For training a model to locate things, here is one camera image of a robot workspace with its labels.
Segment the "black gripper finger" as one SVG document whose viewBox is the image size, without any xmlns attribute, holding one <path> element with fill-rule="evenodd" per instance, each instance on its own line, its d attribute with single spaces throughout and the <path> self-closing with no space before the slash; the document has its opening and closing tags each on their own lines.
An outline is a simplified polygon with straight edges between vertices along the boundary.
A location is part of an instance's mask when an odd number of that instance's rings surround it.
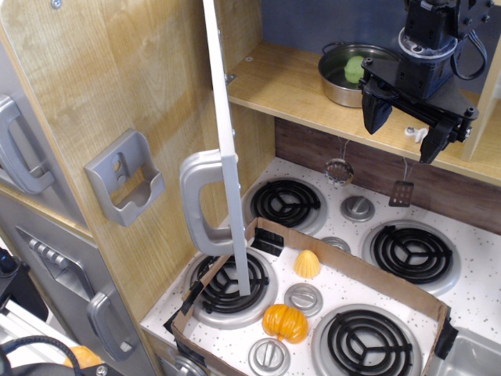
<svg viewBox="0 0 501 376">
<path fill-rule="evenodd" d="M 362 112 L 364 125 L 369 134 L 377 132 L 388 120 L 392 105 L 393 92 L 378 86 L 365 86 L 362 90 Z"/>
<path fill-rule="evenodd" d="M 420 163 L 431 164 L 449 145 L 449 135 L 452 126 L 449 124 L 438 124 L 434 128 L 429 128 L 428 134 L 423 139 L 420 147 Z"/>
</svg>

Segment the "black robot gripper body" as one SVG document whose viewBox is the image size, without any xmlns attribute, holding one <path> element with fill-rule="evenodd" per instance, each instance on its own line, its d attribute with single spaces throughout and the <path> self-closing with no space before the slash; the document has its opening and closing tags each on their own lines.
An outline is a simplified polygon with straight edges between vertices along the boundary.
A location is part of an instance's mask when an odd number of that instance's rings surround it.
<svg viewBox="0 0 501 376">
<path fill-rule="evenodd" d="M 378 86 L 393 92 L 389 103 L 435 127 L 449 124 L 449 142 L 465 141 L 477 108 L 459 93 L 455 79 L 471 80 L 479 73 L 459 72 L 463 42 L 447 31 L 403 29 L 398 36 L 399 60 L 365 58 L 360 87 Z"/>
</svg>

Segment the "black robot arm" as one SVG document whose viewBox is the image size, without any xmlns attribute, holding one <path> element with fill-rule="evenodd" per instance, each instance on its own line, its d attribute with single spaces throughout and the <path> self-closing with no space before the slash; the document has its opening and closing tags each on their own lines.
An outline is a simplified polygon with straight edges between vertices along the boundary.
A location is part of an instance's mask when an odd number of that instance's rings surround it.
<svg viewBox="0 0 501 376">
<path fill-rule="evenodd" d="M 476 28 L 490 19 L 493 1 L 408 1 L 398 34 L 397 61 L 365 58 L 362 112 L 373 134 L 397 108 L 428 125 L 420 163 L 431 164 L 450 143 L 464 142 L 479 115 L 457 88 L 479 77 L 488 62 Z"/>
</svg>

